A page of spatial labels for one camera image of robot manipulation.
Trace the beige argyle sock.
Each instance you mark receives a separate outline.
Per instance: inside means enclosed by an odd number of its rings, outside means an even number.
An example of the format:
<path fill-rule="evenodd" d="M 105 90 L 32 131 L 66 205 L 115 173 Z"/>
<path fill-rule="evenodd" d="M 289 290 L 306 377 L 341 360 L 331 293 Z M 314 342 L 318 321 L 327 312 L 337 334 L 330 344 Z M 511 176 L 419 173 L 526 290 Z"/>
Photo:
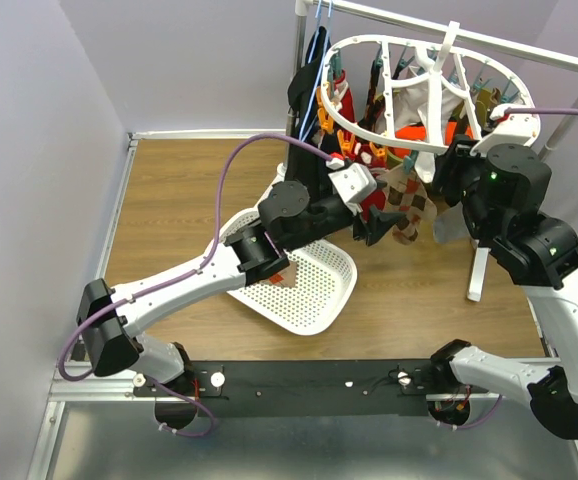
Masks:
<path fill-rule="evenodd" d="M 296 275 L 293 271 L 282 271 L 272 275 L 265 280 L 265 283 L 274 287 L 294 288 L 296 285 Z"/>
<path fill-rule="evenodd" d="M 387 171 L 379 179 L 386 183 L 383 210 L 403 214 L 391 230 L 393 239 L 402 245 L 414 243 L 419 236 L 420 224 L 432 223 L 438 213 L 424 183 L 414 170 L 407 173 L 402 166 Z"/>

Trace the white round clip hanger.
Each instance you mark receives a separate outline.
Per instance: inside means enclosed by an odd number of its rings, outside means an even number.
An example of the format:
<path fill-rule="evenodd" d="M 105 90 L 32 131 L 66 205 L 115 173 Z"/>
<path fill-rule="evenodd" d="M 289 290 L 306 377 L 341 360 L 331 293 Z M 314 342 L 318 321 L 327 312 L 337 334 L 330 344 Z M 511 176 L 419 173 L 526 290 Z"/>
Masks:
<path fill-rule="evenodd" d="M 454 112 L 467 119 L 467 131 L 476 141 L 475 151 L 483 153 L 497 143 L 532 145 L 541 121 L 536 114 L 521 113 L 534 106 L 525 83 L 515 72 L 487 55 L 455 44 L 458 24 L 452 22 L 440 43 L 363 34 L 333 44 L 321 61 L 320 83 L 315 91 L 320 130 L 332 134 L 336 128 L 350 133 L 352 140 L 363 139 L 376 146 L 440 154 L 450 142 L 447 124 Z M 363 127 L 342 114 L 342 97 L 334 86 L 337 56 L 347 47 L 370 44 L 377 47 L 378 96 L 384 106 L 378 112 L 378 126 Z M 486 121 L 479 121 L 475 85 L 467 78 L 468 63 L 494 72 L 509 81 L 514 93 L 508 102 L 495 106 L 485 116 L 494 123 L 484 134 Z"/>

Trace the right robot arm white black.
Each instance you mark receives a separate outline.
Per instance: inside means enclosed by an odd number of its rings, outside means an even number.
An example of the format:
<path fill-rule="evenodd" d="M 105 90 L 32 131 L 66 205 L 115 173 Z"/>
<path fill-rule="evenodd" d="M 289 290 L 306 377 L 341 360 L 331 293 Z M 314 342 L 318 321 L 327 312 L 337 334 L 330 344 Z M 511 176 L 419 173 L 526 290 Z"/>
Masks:
<path fill-rule="evenodd" d="M 453 340 L 430 358 L 429 379 L 449 392 L 468 385 L 528 407 L 555 436 L 578 440 L 578 235 L 540 210 L 552 171 L 526 146 L 487 153 L 466 135 L 435 159 L 432 186 L 461 209 L 470 236 L 525 293 L 558 363 L 532 367 Z"/>

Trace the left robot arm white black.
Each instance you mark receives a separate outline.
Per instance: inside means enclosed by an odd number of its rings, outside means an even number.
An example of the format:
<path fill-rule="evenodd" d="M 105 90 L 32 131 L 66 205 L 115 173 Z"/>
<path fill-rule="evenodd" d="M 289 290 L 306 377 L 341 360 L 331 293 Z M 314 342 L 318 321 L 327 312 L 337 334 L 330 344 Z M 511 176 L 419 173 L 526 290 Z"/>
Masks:
<path fill-rule="evenodd" d="M 371 206 L 355 213 L 338 194 L 312 202 L 298 181 L 281 181 L 257 206 L 258 216 L 202 256 L 132 284 L 111 287 L 98 278 L 83 290 L 77 316 L 91 372 L 107 377 L 133 369 L 156 379 L 170 395 L 191 380 L 181 347 L 151 343 L 144 332 L 155 322 L 214 295 L 267 280 L 289 267 L 289 252 L 351 228 L 371 246 L 404 218 Z"/>

